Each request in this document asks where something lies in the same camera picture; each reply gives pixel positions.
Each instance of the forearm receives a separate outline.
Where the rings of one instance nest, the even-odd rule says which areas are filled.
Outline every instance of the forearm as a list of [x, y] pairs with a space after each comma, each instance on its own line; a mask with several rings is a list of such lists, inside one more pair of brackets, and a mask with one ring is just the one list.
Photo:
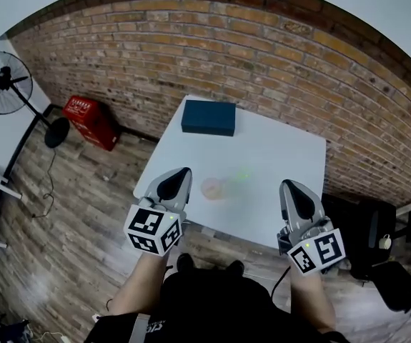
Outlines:
[[110, 314], [151, 314], [159, 301], [169, 253], [164, 257], [143, 253], [134, 271], [109, 306]]
[[303, 277], [291, 266], [291, 313], [326, 332], [335, 330], [335, 310], [322, 285], [319, 272]]

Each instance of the red plastic crate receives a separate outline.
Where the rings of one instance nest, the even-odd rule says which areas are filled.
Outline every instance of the red plastic crate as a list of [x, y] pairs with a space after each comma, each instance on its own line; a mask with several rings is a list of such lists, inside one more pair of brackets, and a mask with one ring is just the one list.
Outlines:
[[73, 96], [62, 113], [87, 141], [108, 151], [114, 148], [121, 130], [102, 103]]

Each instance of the white cord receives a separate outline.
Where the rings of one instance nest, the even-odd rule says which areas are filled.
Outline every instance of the white cord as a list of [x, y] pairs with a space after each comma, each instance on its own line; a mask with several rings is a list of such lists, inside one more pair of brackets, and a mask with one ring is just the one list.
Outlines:
[[45, 336], [45, 334], [60, 334], [60, 335], [61, 335], [61, 337], [63, 337], [63, 336], [64, 336], [62, 333], [51, 333], [51, 332], [45, 332], [45, 333], [43, 333], [43, 334], [42, 334], [42, 336], [41, 336], [40, 338], [33, 339], [32, 341], [34, 341], [34, 340], [43, 340], [43, 337]]

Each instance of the fan stand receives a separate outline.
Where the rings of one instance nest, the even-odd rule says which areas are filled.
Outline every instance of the fan stand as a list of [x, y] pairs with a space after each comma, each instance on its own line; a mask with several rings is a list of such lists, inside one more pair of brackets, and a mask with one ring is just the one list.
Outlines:
[[62, 117], [62, 118], [55, 119], [52, 123], [49, 123], [46, 120], [46, 118], [43, 116], [43, 114], [39, 113], [32, 106], [32, 104], [30, 104], [29, 101], [27, 101], [26, 98], [24, 98], [21, 92], [13, 84], [10, 87], [18, 95], [20, 100], [22, 100], [23, 103], [27, 105], [28, 108], [31, 111], [33, 111], [35, 115], [39, 117], [43, 123], [45, 123], [47, 127], [47, 130], [45, 133], [45, 145], [47, 145], [50, 149], [54, 149], [55, 147], [58, 147], [60, 144], [62, 144], [62, 142], [64, 142], [70, 130], [69, 120], [65, 117]]

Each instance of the black cable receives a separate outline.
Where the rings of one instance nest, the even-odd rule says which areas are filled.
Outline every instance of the black cable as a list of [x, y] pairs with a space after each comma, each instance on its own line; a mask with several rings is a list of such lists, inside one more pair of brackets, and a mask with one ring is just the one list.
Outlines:
[[410, 320], [410, 318], [411, 318], [411, 313], [410, 313], [410, 316], [407, 318], [407, 320], [405, 320], [405, 321], [400, 325], [400, 327], [398, 327], [397, 330], [396, 330], [394, 333], [392, 333], [392, 335], [391, 335], [388, 339], [386, 339], [383, 343], [387, 343], [388, 341], [390, 341], [390, 340], [408, 323], [408, 321]]
[[287, 275], [287, 273], [289, 272], [289, 270], [291, 269], [291, 266], [286, 268], [286, 271], [284, 271], [284, 273], [282, 274], [282, 276], [279, 278], [278, 282], [274, 285], [274, 289], [272, 290], [272, 294], [270, 295], [270, 298], [274, 299], [274, 293], [275, 293], [275, 289], [278, 287], [278, 285], [280, 284], [280, 282], [285, 278], [285, 276]]
[[51, 163], [49, 164], [48, 170], [46, 170], [46, 173], [48, 174], [48, 177], [49, 177], [49, 181], [51, 183], [51, 191], [49, 191], [48, 193], [45, 193], [43, 195], [43, 199], [51, 198], [51, 204], [49, 205], [49, 208], [47, 209], [47, 211], [44, 214], [42, 214], [40, 216], [35, 216], [35, 214], [32, 214], [32, 219], [40, 219], [42, 217], [48, 216], [48, 214], [51, 211], [51, 208], [53, 207], [53, 204], [54, 204], [54, 196], [53, 196], [54, 182], [53, 182], [53, 178], [51, 176], [50, 171], [51, 171], [51, 168], [53, 167], [53, 163], [54, 163], [54, 160], [56, 158], [56, 149], [53, 149], [53, 152], [54, 152], [53, 158], [51, 159]]
[[109, 303], [110, 301], [113, 301], [113, 299], [108, 300], [107, 303], [105, 304], [105, 307], [107, 308], [107, 311], [108, 311], [108, 312], [110, 311], [109, 308], [108, 308], [108, 303]]

